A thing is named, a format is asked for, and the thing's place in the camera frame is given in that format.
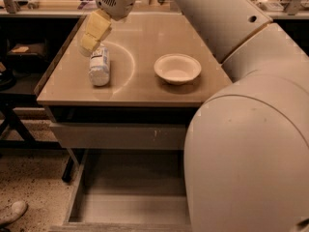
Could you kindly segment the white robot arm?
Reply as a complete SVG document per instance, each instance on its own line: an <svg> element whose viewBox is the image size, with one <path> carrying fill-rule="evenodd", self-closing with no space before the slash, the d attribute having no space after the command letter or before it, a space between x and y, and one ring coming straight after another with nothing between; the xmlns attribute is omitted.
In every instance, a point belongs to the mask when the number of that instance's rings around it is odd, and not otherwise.
<svg viewBox="0 0 309 232"><path fill-rule="evenodd" d="M308 232L308 57L248 0L175 0L232 85L184 143L193 232Z"/></svg>

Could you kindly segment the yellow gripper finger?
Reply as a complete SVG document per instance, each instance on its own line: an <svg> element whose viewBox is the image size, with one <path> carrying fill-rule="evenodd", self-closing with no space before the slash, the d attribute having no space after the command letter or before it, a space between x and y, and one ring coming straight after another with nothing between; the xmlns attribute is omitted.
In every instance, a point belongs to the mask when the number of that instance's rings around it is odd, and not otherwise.
<svg viewBox="0 0 309 232"><path fill-rule="evenodd" d="M79 51L90 56L111 31L111 17L104 10L92 11L86 21L85 31L79 42Z"/></svg>

